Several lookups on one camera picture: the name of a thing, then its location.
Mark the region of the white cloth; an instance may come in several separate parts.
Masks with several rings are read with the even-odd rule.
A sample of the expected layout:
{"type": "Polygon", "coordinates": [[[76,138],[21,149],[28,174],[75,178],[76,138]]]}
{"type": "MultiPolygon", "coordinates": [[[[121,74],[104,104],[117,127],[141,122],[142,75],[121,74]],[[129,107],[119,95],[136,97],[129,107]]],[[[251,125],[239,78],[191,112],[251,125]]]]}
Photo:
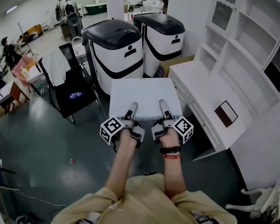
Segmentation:
{"type": "Polygon", "coordinates": [[[42,57],[42,65],[54,87],[65,83],[66,72],[70,70],[70,65],[59,47],[47,52],[42,57]]]}

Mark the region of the white carved side table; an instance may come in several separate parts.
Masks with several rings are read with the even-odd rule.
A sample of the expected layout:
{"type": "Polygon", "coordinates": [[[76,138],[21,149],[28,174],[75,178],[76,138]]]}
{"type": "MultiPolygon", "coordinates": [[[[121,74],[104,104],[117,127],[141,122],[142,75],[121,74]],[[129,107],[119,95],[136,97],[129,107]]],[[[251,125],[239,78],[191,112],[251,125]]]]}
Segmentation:
{"type": "Polygon", "coordinates": [[[230,210],[237,210],[237,211],[242,211],[242,212],[248,212],[250,213],[250,218],[251,219],[257,219],[260,218],[262,211],[264,210],[264,206],[266,202],[268,201],[269,197],[272,195],[272,192],[274,190],[275,186],[280,185],[280,181],[277,182],[275,185],[267,188],[256,188],[252,190],[241,190],[241,193],[244,195],[249,195],[249,196],[257,196],[256,201],[248,206],[240,206],[240,205],[231,205],[227,204],[225,206],[226,209],[230,210]]]}

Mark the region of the person's right hand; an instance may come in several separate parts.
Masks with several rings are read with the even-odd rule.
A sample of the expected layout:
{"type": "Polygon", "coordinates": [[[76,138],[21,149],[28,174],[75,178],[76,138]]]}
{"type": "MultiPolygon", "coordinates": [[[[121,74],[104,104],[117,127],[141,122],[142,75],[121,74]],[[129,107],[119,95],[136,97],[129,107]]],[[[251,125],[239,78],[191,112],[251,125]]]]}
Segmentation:
{"type": "Polygon", "coordinates": [[[167,132],[159,138],[161,144],[165,148],[179,147],[179,136],[175,129],[168,128],[167,132]]]}

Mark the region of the dark green bathtub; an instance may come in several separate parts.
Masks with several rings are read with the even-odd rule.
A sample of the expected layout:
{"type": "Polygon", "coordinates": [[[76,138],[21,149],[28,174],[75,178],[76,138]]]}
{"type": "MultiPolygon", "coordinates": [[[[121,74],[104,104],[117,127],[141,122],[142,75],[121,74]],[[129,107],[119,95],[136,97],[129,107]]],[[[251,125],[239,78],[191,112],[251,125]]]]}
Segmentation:
{"type": "Polygon", "coordinates": [[[91,5],[84,5],[88,15],[97,15],[107,12],[106,3],[96,3],[91,5]]]}

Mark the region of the brown cardboard box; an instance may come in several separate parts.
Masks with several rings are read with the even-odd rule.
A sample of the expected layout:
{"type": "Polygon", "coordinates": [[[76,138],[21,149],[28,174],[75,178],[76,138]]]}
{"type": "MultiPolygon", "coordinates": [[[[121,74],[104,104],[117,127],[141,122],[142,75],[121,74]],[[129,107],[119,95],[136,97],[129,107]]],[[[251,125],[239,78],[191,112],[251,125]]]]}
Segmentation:
{"type": "Polygon", "coordinates": [[[190,56],[179,57],[179,58],[175,58],[175,59],[172,59],[172,60],[160,62],[159,68],[158,68],[157,73],[156,73],[156,77],[157,78],[167,78],[168,73],[169,73],[169,69],[170,69],[171,66],[177,65],[177,64],[180,64],[180,63],[193,61],[194,58],[195,58],[195,55],[190,55],[190,56]]]}

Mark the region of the black storage box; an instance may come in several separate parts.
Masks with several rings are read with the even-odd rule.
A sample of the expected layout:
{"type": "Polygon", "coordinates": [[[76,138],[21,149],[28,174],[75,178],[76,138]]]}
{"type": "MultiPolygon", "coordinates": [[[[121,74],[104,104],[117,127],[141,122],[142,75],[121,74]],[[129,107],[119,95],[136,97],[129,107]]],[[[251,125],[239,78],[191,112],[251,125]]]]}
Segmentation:
{"type": "Polygon", "coordinates": [[[264,73],[272,82],[278,92],[280,92],[280,71],[274,63],[269,63],[265,68],[264,73]]]}

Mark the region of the black office chair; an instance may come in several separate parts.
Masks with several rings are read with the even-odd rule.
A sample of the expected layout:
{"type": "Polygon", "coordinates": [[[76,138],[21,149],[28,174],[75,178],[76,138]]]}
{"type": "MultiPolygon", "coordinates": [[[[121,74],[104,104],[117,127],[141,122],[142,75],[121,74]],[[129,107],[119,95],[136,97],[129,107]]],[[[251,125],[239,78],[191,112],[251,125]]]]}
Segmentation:
{"type": "Polygon", "coordinates": [[[70,118],[72,124],[75,124],[73,114],[93,102],[101,113],[104,113],[93,80],[84,65],[78,62],[72,45],[67,43],[59,46],[59,49],[70,65],[70,70],[66,72],[65,83],[62,85],[57,87],[52,85],[42,65],[42,58],[39,60],[39,65],[49,85],[50,104],[60,112],[63,118],[70,118]]]}

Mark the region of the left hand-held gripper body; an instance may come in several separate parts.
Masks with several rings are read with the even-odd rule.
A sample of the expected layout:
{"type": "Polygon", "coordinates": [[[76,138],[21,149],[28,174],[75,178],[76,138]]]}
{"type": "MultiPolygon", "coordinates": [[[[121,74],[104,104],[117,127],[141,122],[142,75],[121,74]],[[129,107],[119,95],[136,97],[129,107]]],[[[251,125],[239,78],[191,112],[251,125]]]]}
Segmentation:
{"type": "Polygon", "coordinates": [[[137,140],[136,148],[139,148],[143,142],[145,130],[136,121],[110,117],[100,125],[99,134],[109,146],[116,148],[122,129],[128,129],[130,131],[131,137],[137,140]]]}

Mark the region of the white black mobile robot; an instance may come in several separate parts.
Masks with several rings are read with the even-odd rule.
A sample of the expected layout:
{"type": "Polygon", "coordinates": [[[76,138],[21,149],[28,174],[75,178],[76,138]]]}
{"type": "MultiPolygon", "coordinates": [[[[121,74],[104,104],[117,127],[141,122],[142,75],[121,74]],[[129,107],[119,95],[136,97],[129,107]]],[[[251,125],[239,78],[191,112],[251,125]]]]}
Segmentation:
{"type": "Polygon", "coordinates": [[[156,77],[161,62],[181,56],[185,27],[176,18],[159,13],[135,15],[133,24],[142,33],[144,77],[156,77]]]}
{"type": "Polygon", "coordinates": [[[82,30],[82,45],[98,92],[109,98],[112,81],[142,78],[142,34],[122,20],[105,20],[82,30]]]}

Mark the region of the person's right forearm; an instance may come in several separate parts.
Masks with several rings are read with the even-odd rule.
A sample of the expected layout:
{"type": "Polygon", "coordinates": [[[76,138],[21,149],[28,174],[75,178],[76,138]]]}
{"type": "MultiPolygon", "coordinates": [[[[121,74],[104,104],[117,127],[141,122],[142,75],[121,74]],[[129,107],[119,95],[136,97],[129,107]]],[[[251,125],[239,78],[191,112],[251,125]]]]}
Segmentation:
{"type": "Polygon", "coordinates": [[[164,190],[165,194],[172,198],[184,191],[186,185],[182,173],[181,158],[180,159],[166,159],[164,158],[164,190]]]}

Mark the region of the black wrist watch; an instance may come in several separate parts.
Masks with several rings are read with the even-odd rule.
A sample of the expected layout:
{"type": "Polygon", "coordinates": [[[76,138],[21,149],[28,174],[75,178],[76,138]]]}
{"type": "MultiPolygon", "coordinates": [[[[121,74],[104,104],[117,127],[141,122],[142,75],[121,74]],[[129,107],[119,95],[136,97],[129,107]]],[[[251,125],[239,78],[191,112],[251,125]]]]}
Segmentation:
{"type": "Polygon", "coordinates": [[[174,146],[174,147],[163,147],[160,148],[161,154],[176,154],[180,152],[180,146],[174,146]]]}

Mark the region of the brown wooden table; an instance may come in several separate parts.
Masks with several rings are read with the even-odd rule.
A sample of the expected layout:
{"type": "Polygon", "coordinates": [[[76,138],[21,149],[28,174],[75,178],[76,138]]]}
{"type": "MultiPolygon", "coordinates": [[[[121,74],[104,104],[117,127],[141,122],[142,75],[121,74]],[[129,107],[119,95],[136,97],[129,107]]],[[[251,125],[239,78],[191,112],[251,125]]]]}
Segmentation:
{"type": "Polygon", "coordinates": [[[15,108],[14,101],[21,105],[29,100],[29,97],[14,81],[10,81],[0,89],[0,106],[4,109],[4,114],[15,108]]]}

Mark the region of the black standing machine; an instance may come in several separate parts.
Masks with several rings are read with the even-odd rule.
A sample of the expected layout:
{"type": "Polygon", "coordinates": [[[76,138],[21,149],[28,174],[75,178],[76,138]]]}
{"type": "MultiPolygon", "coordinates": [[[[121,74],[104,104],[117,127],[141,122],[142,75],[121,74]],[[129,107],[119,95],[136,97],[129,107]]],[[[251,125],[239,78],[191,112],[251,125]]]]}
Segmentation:
{"type": "Polygon", "coordinates": [[[77,36],[81,37],[83,27],[75,6],[71,3],[66,4],[65,13],[67,16],[67,24],[70,30],[71,38],[77,36]]]}

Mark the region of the small dark brown box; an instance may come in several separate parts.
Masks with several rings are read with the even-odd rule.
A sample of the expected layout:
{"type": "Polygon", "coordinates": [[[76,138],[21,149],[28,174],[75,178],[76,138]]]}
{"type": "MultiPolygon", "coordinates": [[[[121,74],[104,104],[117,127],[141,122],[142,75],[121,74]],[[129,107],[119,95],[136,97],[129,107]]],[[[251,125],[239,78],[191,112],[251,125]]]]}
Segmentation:
{"type": "Polygon", "coordinates": [[[227,100],[225,100],[215,109],[215,113],[220,118],[225,127],[231,126],[238,118],[237,113],[227,100]]]}

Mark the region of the white desk with hutch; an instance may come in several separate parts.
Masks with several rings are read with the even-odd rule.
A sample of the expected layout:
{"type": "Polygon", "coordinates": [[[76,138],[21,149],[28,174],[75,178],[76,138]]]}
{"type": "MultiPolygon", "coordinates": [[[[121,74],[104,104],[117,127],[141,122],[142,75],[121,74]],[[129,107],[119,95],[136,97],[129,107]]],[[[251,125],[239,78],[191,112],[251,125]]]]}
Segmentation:
{"type": "Polygon", "coordinates": [[[274,107],[280,92],[264,70],[274,63],[280,71],[280,0],[238,0],[228,37],[205,23],[195,61],[224,79],[252,119],[274,107]]]}

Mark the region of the yellow black sofa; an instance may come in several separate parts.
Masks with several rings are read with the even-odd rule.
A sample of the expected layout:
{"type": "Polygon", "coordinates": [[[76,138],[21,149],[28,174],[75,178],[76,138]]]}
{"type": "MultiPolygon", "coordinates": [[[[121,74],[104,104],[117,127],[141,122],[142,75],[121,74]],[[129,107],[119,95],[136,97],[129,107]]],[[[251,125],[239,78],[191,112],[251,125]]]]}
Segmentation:
{"type": "Polygon", "coordinates": [[[42,26],[41,26],[41,24],[37,24],[37,25],[33,26],[32,28],[30,28],[29,30],[27,30],[26,32],[23,33],[22,41],[24,43],[29,43],[32,40],[41,36],[42,34],[43,34],[42,26]]]}

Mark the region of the person's left hand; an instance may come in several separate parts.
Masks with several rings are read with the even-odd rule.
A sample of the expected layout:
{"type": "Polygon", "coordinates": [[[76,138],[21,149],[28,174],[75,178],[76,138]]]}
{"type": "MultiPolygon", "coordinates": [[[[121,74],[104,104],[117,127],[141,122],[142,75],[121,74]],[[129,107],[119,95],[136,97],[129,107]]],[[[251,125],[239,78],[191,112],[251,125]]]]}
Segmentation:
{"type": "Polygon", "coordinates": [[[119,148],[124,150],[135,149],[137,140],[131,136],[129,129],[122,129],[119,136],[119,148]]]}

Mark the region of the white glass cabinet door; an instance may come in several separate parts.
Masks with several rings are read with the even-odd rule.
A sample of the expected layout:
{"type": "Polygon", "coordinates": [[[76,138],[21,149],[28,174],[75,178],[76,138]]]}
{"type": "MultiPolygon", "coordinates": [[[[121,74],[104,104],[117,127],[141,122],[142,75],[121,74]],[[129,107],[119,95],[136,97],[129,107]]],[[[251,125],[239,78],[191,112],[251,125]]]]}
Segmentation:
{"type": "Polygon", "coordinates": [[[223,37],[231,33],[238,0],[212,0],[206,25],[223,37]]]}

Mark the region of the white tote bag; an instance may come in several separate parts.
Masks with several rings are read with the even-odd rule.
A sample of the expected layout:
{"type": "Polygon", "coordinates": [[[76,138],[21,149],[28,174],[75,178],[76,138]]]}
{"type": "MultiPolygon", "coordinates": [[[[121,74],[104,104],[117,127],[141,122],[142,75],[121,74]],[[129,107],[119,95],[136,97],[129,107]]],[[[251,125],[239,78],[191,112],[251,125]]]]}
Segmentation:
{"type": "Polygon", "coordinates": [[[280,221],[280,185],[276,185],[260,216],[264,224],[280,221]]]}

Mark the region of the person's left forearm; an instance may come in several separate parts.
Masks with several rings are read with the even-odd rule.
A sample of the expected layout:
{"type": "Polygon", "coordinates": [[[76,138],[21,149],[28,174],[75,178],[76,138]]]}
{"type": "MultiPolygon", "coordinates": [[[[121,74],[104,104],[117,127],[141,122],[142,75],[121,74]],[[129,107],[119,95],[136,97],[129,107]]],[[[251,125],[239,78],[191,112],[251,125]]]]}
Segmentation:
{"type": "Polygon", "coordinates": [[[134,146],[120,146],[111,169],[111,172],[105,183],[105,187],[111,190],[118,199],[124,195],[129,168],[135,152],[134,146]]]}

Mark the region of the white box device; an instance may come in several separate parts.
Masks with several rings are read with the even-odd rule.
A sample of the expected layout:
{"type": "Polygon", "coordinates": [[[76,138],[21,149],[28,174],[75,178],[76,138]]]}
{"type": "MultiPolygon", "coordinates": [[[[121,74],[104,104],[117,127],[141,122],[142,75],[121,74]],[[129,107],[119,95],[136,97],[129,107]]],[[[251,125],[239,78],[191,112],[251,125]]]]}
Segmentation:
{"type": "Polygon", "coordinates": [[[109,116],[121,118],[133,102],[138,104],[134,120],[158,120],[163,117],[159,101],[163,99],[176,118],[182,116],[180,100],[169,78],[125,78],[112,81],[109,116]]]}

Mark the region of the white work table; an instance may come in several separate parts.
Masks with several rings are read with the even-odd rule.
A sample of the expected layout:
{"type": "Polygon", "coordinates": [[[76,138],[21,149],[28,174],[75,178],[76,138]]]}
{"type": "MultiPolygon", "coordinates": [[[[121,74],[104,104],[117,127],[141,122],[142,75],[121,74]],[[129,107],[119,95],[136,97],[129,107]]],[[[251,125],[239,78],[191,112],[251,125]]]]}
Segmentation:
{"type": "Polygon", "coordinates": [[[212,144],[212,148],[196,160],[227,150],[252,123],[251,115],[235,91],[221,76],[210,75],[202,62],[172,65],[168,77],[175,85],[182,110],[190,108],[212,144]],[[229,127],[215,113],[223,102],[228,102],[238,116],[229,127]]]}

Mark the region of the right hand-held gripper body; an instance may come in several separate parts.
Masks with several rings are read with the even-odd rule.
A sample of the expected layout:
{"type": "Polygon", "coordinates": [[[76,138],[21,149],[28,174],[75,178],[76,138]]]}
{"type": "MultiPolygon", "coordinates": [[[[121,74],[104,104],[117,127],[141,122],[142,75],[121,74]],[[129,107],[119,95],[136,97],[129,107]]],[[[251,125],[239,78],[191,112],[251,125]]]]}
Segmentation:
{"type": "Polygon", "coordinates": [[[160,137],[165,135],[169,128],[173,128],[178,133],[180,145],[184,145],[194,131],[194,126],[183,116],[179,119],[162,118],[156,121],[151,128],[153,140],[156,144],[160,143],[160,137]]]}

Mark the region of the beige t-shirt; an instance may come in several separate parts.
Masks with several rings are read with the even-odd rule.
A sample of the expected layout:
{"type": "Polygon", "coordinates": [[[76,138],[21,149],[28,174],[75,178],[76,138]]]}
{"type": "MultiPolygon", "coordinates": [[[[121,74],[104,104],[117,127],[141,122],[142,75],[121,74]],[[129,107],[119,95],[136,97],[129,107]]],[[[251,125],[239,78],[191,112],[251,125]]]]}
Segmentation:
{"type": "Polygon", "coordinates": [[[87,194],[59,212],[51,224],[237,224],[236,218],[202,191],[172,198],[164,176],[135,176],[118,199],[108,188],[87,194]]]}

